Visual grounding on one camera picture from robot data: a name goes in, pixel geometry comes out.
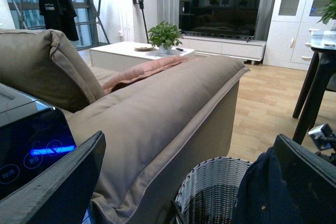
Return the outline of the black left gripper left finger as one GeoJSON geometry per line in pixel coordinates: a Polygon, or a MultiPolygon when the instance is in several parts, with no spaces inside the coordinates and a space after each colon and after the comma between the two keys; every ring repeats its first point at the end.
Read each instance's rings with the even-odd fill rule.
{"type": "Polygon", "coordinates": [[[106,149],[102,131],[1,200],[1,223],[82,223],[106,149]]]}

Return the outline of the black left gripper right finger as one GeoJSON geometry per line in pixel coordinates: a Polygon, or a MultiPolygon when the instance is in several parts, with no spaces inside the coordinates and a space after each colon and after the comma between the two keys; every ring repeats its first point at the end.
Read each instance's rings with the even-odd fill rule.
{"type": "Polygon", "coordinates": [[[274,151],[304,223],[335,223],[335,166],[283,134],[274,151]]]}

